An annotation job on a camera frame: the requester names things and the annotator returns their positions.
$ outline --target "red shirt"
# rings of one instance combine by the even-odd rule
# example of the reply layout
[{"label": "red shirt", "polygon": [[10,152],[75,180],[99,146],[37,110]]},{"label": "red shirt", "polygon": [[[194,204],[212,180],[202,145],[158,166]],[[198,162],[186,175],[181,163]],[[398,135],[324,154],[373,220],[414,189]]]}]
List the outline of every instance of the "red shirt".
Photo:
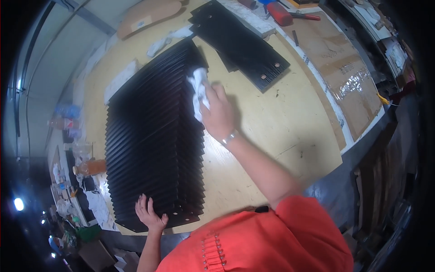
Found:
[{"label": "red shirt", "polygon": [[287,197],[275,211],[241,212],[200,227],[166,256],[161,271],[353,270],[339,229],[315,198]]}]

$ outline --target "silver bracelet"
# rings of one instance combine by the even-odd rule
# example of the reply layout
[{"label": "silver bracelet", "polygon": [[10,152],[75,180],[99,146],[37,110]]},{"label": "silver bracelet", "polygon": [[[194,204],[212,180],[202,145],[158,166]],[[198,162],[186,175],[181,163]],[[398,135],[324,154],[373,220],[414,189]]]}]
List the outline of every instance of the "silver bracelet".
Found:
[{"label": "silver bracelet", "polygon": [[221,141],[221,145],[226,146],[234,137],[236,137],[237,134],[239,134],[239,132],[236,129],[233,129],[230,135]]}]

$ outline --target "yellow workbench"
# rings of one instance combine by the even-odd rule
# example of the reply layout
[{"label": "yellow workbench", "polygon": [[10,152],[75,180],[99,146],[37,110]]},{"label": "yellow workbench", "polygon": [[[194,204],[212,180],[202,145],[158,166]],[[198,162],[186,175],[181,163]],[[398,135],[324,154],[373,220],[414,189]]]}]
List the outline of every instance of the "yellow workbench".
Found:
[{"label": "yellow workbench", "polygon": [[[84,126],[86,140],[94,143],[96,159],[105,158],[107,107],[103,96],[106,86],[134,58],[146,65],[152,59],[146,55],[148,47],[164,38],[169,31],[188,25],[190,11],[203,3],[203,0],[190,0],[179,16],[145,29],[125,41],[119,40],[89,73],[84,84]],[[173,39],[166,49],[179,40]],[[264,94],[240,71],[228,73],[216,51],[203,40],[195,37],[193,41],[203,51],[210,67],[209,81],[220,81],[234,103],[240,133],[289,169],[304,187],[342,163],[328,116],[301,67],[304,63],[277,36],[270,36],[268,43],[291,66],[280,81]],[[166,233],[190,232],[218,216],[267,202],[232,154],[207,133],[204,145],[204,214],[200,215],[200,221],[174,227]],[[113,215],[110,196],[104,196]],[[136,234],[120,225],[118,228],[124,235],[146,235]]]}]

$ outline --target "light fixture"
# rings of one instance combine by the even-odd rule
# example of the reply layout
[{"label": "light fixture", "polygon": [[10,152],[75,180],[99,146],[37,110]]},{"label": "light fixture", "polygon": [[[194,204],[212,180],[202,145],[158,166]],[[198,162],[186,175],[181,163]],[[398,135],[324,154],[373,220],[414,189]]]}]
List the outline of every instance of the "light fixture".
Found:
[{"label": "light fixture", "polygon": [[16,198],[13,203],[15,204],[17,211],[22,211],[24,209],[24,203],[20,198]]}]

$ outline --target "accordion bellows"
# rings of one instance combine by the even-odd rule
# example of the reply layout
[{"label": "accordion bellows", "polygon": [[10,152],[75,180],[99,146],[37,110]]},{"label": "accordion bellows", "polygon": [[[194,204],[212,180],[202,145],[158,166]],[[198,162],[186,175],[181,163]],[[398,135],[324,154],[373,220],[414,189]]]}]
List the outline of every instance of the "accordion bellows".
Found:
[{"label": "accordion bellows", "polygon": [[148,228],[134,204],[144,193],[167,228],[199,220],[204,208],[204,127],[194,118],[187,82],[207,63],[190,38],[155,57],[109,100],[107,182],[115,222],[134,232]]}]

